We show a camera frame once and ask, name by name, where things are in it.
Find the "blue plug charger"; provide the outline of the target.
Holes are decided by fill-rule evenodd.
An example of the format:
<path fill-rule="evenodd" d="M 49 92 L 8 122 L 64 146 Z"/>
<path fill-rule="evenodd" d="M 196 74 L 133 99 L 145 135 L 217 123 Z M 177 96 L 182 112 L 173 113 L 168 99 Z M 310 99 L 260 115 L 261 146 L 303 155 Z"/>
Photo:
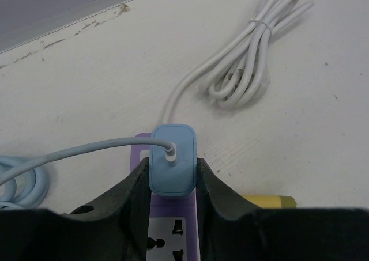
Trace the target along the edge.
<path fill-rule="evenodd" d="M 195 131 L 185 124 L 162 124 L 151 137 L 165 140 L 175 153 L 152 145 L 149 156 L 149 187 L 163 197 L 186 197 L 195 188 L 197 166 L 197 137 Z"/>

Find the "yellow plug adapter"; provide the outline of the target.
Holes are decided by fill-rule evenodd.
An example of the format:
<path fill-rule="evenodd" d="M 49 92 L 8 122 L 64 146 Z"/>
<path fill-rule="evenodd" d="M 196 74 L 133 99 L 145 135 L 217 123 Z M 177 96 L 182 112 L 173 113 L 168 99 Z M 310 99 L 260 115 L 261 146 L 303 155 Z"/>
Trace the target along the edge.
<path fill-rule="evenodd" d="M 282 195 L 243 195 L 249 202 L 264 209 L 295 209 L 297 203 L 291 196 Z"/>

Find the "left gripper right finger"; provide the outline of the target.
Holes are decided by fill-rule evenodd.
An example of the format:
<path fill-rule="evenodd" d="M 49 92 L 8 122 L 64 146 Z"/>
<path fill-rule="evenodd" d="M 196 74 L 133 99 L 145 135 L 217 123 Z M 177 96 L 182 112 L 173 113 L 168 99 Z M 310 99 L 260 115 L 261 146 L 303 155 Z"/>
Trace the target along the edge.
<path fill-rule="evenodd" d="M 368 210 L 263 209 L 197 161 L 202 260 L 367 260 Z"/>

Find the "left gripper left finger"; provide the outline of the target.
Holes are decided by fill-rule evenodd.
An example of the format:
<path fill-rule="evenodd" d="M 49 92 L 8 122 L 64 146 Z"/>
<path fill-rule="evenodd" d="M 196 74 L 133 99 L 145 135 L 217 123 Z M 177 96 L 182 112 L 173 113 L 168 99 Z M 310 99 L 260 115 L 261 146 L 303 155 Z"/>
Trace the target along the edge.
<path fill-rule="evenodd" d="M 149 159 L 70 214 L 1 212 L 1 260 L 145 260 L 151 191 Z"/>

